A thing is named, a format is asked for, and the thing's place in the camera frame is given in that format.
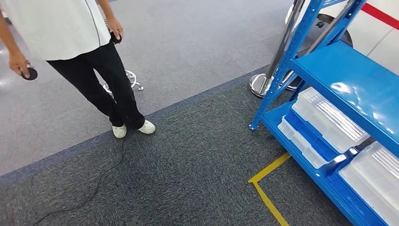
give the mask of person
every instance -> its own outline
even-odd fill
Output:
[[[97,0],[108,28],[119,40],[123,27],[108,0]],[[138,111],[135,95],[96,0],[0,0],[12,25],[31,52],[46,60],[98,110],[109,116],[117,138],[125,124],[145,134],[155,126]],[[9,67],[29,77],[26,60],[1,16],[0,39],[9,51]],[[109,85],[112,98],[100,85],[94,69]]]

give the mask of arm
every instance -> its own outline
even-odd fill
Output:
[[[24,55],[22,54],[21,50],[18,48],[14,37],[11,34],[11,31],[8,28],[6,19],[4,19],[3,15],[1,14],[0,9],[0,40],[4,43],[7,47],[9,52],[9,67],[18,75],[21,71],[24,75],[29,78],[29,71],[26,67],[27,60],[25,59]]]
[[[97,0],[98,4],[100,5],[101,9],[105,14],[105,18],[107,19],[108,27],[111,31],[115,34],[116,39],[120,39],[119,35],[123,36],[123,27],[119,23],[119,21],[115,18],[113,11],[111,9],[109,0]]]
[[[100,5],[101,9],[103,10],[105,18],[107,18],[107,20],[115,18],[108,0],[97,0],[97,2]]]
[[[4,19],[3,14],[0,15],[0,39],[3,41],[4,45],[6,45],[10,53],[20,51],[15,43],[14,37],[12,36],[8,28],[6,19]]]

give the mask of hand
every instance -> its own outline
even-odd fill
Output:
[[[120,39],[120,35],[123,36],[123,27],[122,27],[122,25],[114,17],[107,18],[107,23],[108,23],[108,27],[110,28],[110,30],[115,34],[116,39],[119,40]]]
[[[26,60],[21,51],[10,52],[8,66],[11,70],[13,70],[18,75],[21,75],[21,71],[26,78],[29,78],[29,71],[27,65],[29,65],[29,61]]]

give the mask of metal pole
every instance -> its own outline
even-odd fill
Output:
[[[277,66],[279,65],[279,62],[284,55],[284,49],[287,45],[289,35],[294,28],[294,24],[299,16],[299,11],[301,10],[303,3],[304,0],[294,1],[294,8],[292,9],[291,14],[289,15],[288,22],[280,39],[280,45],[273,56],[267,74],[254,75],[249,81],[249,86],[251,91],[258,97],[264,97],[267,90],[269,90],[271,81],[273,80],[273,75],[276,72]]]
[[[345,7],[343,8],[343,10],[340,12],[340,14],[334,18],[334,20],[327,26],[327,28],[321,33],[321,35],[316,39],[316,41],[313,43],[313,45],[308,49],[308,51],[306,51],[305,55],[313,52],[317,46],[320,45],[320,43],[327,37],[328,33],[330,33],[330,31],[334,28],[334,26],[336,25],[336,23],[344,16],[346,16],[346,11],[352,6],[352,3],[354,2],[354,0],[349,0],[348,3],[345,5]],[[293,76],[295,73],[293,71],[289,71],[287,73],[287,75],[285,76],[285,78],[283,79],[283,81],[281,82],[281,86],[284,85],[285,82],[288,81],[288,79]],[[294,91],[296,90],[296,87],[294,86],[286,86],[288,90]]]

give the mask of floor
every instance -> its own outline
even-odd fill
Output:
[[[124,140],[11,27],[39,78],[9,71],[0,44],[0,225],[277,225],[248,180],[286,151],[248,129],[260,99],[247,83],[267,70],[291,3],[111,1],[157,125]],[[292,159],[258,184],[290,225],[350,225]]]
[[[123,23],[118,46],[125,67],[144,90],[139,108],[150,114],[267,65],[284,29],[291,0],[117,0]],[[72,85],[17,43],[39,72],[25,81],[7,67],[0,44],[0,175],[110,129],[107,118]]]
[[[109,131],[0,177],[0,225],[278,225],[248,182],[286,153],[248,129],[254,73],[150,114],[151,136]],[[290,225],[350,225],[292,159],[258,184]]]

